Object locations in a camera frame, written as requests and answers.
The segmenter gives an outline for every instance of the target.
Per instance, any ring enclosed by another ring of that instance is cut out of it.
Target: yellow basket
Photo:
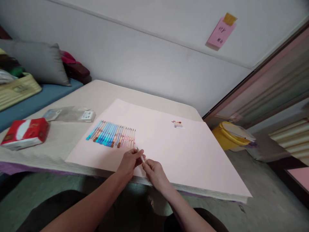
[[[23,74],[25,77],[0,85],[0,111],[42,90],[30,73],[23,72]]]
[[[221,122],[215,129],[212,130],[213,135],[223,150],[229,150],[238,146],[245,146],[250,143],[249,140],[234,136],[232,133],[227,131],[224,127],[224,124],[226,123],[235,126],[234,124],[225,121]]]

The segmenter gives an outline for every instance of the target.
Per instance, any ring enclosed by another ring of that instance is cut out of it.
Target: floor
[[[265,164],[254,160],[246,151],[226,152],[253,198],[246,205],[213,198],[184,196],[192,207],[201,207],[219,218],[230,232],[234,231],[309,231],[309,210],[287,189]],[[45,199],[67,189],[90,193],[104,180],[84,176],[57,176],[33,173],[23,180],[0,202],[1,231],[15,231],[29,212]],[[117,199],[117,231],[138,231],[132,216],[138,214],[141,196],[149,188],[130,183]],[[154,198],[158,214],[171,213],[169,205]],[[163,217],[158,216],[162,227]]]

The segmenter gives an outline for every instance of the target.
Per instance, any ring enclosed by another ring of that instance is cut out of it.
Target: yellow sticky note
[[[225,22],[227,25],[232,26],[233,23],[237,20],[237,18],[229,13],[226,13],[223,22]]]

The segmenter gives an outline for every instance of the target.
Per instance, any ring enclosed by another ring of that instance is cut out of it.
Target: hand
[[[146,160],[145,163],[142,164],[144,171],[147,174],[147,178],[150,180],[152,185],[163,195],[165,196],[173,186],[167,179],[162,165],[151,159]]]
[[[134,169],[142,163],[140,157],[143,156],[144,159],[146,157],[145,155],[143,155],[143,153],[143,149],[139,152],[137,152],[137,149],[131,149],[124,153],[116,173],[128,178],[128,181],[130,181],[133,176]]]

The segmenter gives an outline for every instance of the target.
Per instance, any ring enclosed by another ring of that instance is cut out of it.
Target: pink poster board
[[[223,20],[224,17],[220,19],[215,30],[207,41],[207,43],[218,48],[221,48],[224,45],[225,41],[228,39],[228,37],[236,27],[236,23],[233,23],[232,26],[229,26],[225,22],[223,22]]]
[[[90,126],[67,158],[88,167],[116,171],[127,148],[86,140],[100,120],[136,129],[136,145],[146,158],[159,161],[171,183],[251,197],[230,160],[204,122],[115,100]],[[173,120],[185,129],[174,128]],[[141,166],[134,175],[146,177]]]

